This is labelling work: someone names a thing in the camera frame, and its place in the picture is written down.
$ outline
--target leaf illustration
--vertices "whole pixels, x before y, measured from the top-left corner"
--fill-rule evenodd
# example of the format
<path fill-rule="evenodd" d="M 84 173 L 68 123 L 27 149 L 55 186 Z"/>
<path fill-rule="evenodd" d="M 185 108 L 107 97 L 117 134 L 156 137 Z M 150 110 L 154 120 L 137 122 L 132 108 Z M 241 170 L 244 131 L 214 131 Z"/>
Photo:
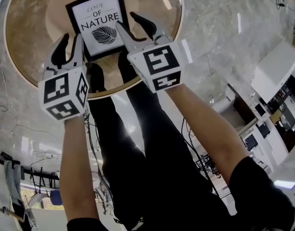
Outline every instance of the leaf illustration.
<path fill-rule="evenodd" d="M 109 26 L 102 26 L 92 32 L 100 44 L 112 44 L 117 38 L 117 31 Z"/>

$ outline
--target black sleeve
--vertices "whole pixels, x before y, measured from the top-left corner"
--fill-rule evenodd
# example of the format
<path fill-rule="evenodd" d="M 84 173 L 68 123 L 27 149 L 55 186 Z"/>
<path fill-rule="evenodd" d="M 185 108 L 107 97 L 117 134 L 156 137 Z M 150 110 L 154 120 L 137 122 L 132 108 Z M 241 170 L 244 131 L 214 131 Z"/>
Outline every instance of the black sleeve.
<path fill-rule="evenodd" d="M 238 212 L 235 218 L 240 224 L 258 229 L 291 229 L 295 208 L 252 158 L 244 158 L 235 167 L 229 188 Z"/>
<path fill-rule="evenodd" d="M 100 220 L 94 218 L 78 218 L 68 222 L 67 231 L 78 230 L 108 231 Z"/>

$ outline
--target equipment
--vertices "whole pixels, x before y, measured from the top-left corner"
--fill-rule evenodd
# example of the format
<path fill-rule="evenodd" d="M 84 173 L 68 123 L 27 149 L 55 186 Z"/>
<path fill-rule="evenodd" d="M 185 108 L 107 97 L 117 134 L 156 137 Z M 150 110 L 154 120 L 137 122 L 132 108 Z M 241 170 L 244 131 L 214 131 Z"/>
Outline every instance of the equipment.
<path fill-rule="evenodd" d="M 84 114 L 89 91 L 82 35 L 74 38 L 66 61 L 68 39 L 65 34 L 54 44 L 44 62 L 43 81 L 38 84 L 41 109 L 59 121 Z"/>
<path fill-rule="evenodd" d="M 13 211 L 9 210 L 6 207 L 0 208 L 0 212 L 2 212 L 3 214 L 5 214 L 6 216 L 12 216 L 13 218 L 16 218 L 20 222 L 24 222 L 24 220 L 23 220 L 22 217 L 18 216 L 17 214 L 15 214 Z"/>
<path fill-rule="evenodd" d="M 137 39 L 123 23 L 116 24 L 129 52 L 127 58 L 137 74 L 153 93 L 182 84 L 185 65 L 177 42 L 173 42 L 164 26 L 149 15 L 134 12 L 130 15 L 152 40 Z"/>

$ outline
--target cable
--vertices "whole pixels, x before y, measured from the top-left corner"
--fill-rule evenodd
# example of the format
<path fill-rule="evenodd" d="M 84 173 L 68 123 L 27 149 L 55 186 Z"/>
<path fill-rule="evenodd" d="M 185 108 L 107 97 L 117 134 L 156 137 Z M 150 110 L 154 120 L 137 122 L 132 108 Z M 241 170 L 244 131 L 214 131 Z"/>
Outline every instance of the cable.
<path fill-rule="evenodd" d="M 200 164 L 201 164 L 201 166 L 202 166 L 202 169 L 203 169 L 203 171 L 204 171 L 204 173 L 205 173 L 205 175 L 206 175 L 207 180 L 210 182 L 212 188 L 213 188 L 214 191 L 215 191 L 215 194 L 219 197 L 218 191 L 216 190 L 214 184 L 212 183 L 212 180 L 210 179 L 209 175 L 207 174 L 206 169 L 205 169 L 205 166 L 204 166 L 204 164 L 203 164 L 203 162 L 202 162 L 202 160 L 201 160 L 201 157 L 199 156 L 198 152 L 196 151 L 196 149 L 195 149 L 195 147 L 194 147 L 194 145 L 193 145 L 193 143 L 192 143 L 192 140 L 191 140 L 191 137 L 190 137 L 190 136 L 191 136 L 191 134 L 190 134 L 190 133 L 191 133 L 191 129 L 188 131 L 188 137 L 189 137 L 189 140 L 190 140 L 190 143 L 191 143 L 191 144 L 189 144 L 188 141 L 187 141 L 187 140 L 185 139 L 185 137 L 184 137 L 184 134 L 183 134 L 184 122 L 185 122 L 185 118 L 183 118 L 182 128 L 181 128 L 181 134 L 182 134 L 182 136 L 183 136 L 183 138 L 184 138 L 184 141 L 188 144 L 188 146 L 194 151 L 194 153 L 195 153 L 196 156 L 198 157 L 198 159 L 199 159 L 199 161 L 200 161 Z"/>
<path fill-rule="evenodd" d="M 98 168 L 98 176 L 99 176 L 99 179 L 100 181 L 104 184 L 104 186 L 107 188 L 109 194 L 110 194 L 110 197 L 111 199 L 113 199 L 113 196 L 112 196 L 112 193 L 111 193 L 111 190 L 110 190 L 110 187 L 108 186 L 108 184 L 106 183 L 105 179 L 103 178 L 102 174 L 101 174 L 101 170 L 100 170 L 100 167 L 99 167 L 99 163 L 98 163 L 98 159 L 97 159 L 97 155 L 95 153 L 95 150 L 94 150 L 94 146 L 93 146 L 93 142 L 92 142 L 92 137 L 91 137 L 91 130 L 90 130 L 90 121 L 89 121 L 89 118 L 90 118 L 90 114 L 87 115 L 87 117 L 84 119 L 85 121 L 87 121 L 87 129 L 88 129 L 88 135 L 89 135 L 89 142 L 90 142 L 90 146 L 91 146 L 91 150 L 93 152 L 93 155 L 96 159 L 96 162 L 97 162 L 97 168 Z M 97 134 L 97 126 L 95 124 L 95 131 L 96 131 L 96 136 L 97 136 L 97 140 L 99 142 L 99 137 L 98 137 L 98 134 Z"/>
<path fill-rule="evenodd" d="M 32 165 L 34 165 L 36 163 L 39 163 L 39 162 L 44 161 L 44 160 L 47 160 L 47 159 L 52 159 L 52 158 L 53 158 L 53 155 L 51 155 L 51 157 L 43 158 L 43 159 L 41 159 L 41 160 L 39 160 L 39 161 L 37 161 L 35 163 L 30 164 L 30 168 L 32 168 Z"/>
<path fill-rule="evenodd" d="M 188 129 L 188 123 L 186 123 L 186 129 L 187 129 L 188 135 L 190 135 L 190 136 L 192 136 L 192 137 L 195 136 L 194 133 L 191 134 L 191 128 Z"/>
<path fill-rule="evenodd" d="M 100 147 L 97 146 L 97 143 L 99 144 L 99 138 L 98 138 L 98 134 L 97 134 L 96 126 L 93 125 L 92 123 L 88 122 L 88 123 L 85 123 L 85 127 L 86 127 L 87 129 L 89 129 L 88 125 L 95 127 L 95 132 L 96 132 L 96 137 L 97 137 L 97 139 L 96 139 L 96 143 L 95 143 L 95 146 L 96 146 L 97 152 L 99 152 Z"/>
<path fill-rule="evenodd" d="M 8 92 L 7 92 L 7 85 L 6 85 L 6 80 L 5 80 L 5 74 L 4 74 L 4 71 L 3 71 L 3 68 L 2 68 L 2 66 L 1 66 L 1 64 L 0 64 L 0 70 L 1 70 L 1 73 L 2 73 L 2 78 L 3 78 L 3 82 L 4 82 L 4 86 L 5 86 L 5 96 L 6 96 L 7 105 L 8 105 L 8 108 L 6 108 L 6 107 L 3 106 L 3 105 L 0 105 L 0 111 L 3 112 L 3 113 L 9 113 L 9 114 L 12 116 L 12 118 L 16 121 L 16 125 L 15 125 L 15 127 L 13 128 L 13 130 L 9 132 L 9 135 L 10 135 L 12 138 L 16 137 L 16 130 L 17 130 L 17 128 L 18 128 L 18 127 L 22 127 L 22 128 L 26 128 L 26 129 L 28 129 L 28 130 L 30 130 L 30 131 L 33 131 L 33 132 L 39 132 L 39 133 L 45 133 L 45 134 L 48 134 L 48 135 L 50 135 L 50 136 L 54 139 L 54 141 L 55 141 L 59 146 L 61 146 L 61 144 L 57 141 L 57 139 L 56 139 L 51 133 L 49 133 L 49 132 L 45 132 L 45 131 L 40 131 L 40 130 L 34 130 L 34 129 L 31 129 L 31 128 L 29 128 L 29 127 L 23 126 L 23 125 L 21 125 L 21 124 L 19 123 L 18 119 L 17 119 L 17 118 L 11 113 L 11 111 L 10 111 L 10 104 L 9 104 L 9 98 L 8 98 Z"/>

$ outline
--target person's leg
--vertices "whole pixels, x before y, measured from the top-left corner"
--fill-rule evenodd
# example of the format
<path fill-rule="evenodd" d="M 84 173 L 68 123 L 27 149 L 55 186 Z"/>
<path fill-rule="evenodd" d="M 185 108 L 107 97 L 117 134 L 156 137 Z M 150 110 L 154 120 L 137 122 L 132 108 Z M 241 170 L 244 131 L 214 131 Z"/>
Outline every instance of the person's leg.
<path fill-rule="evenodd" d="M 127 52 L 123 51 L 119 58 L 124 82 L 137 76 L 126 56 Z M 211 191 L 211 185 L 199 173 L 183 136 L 162 110 L 158 96 L 143 82 L 127 90 L 127 94 L 141 126 L 150 177 L 165 193 L 161 200 L 172 202 L 172 198 L 177 198 L 179 185 L 184 191 Z"/>
<path fill-rule="evenodd" d="M 92 92 L 104 91 L 102 69 L 93 65 L 91 75 Z M 130 138 L 111 98 L 89 101 L 89 106 L 98 129 L 114 214 L 131 230 L 145 214 L 146 159 Z"/>

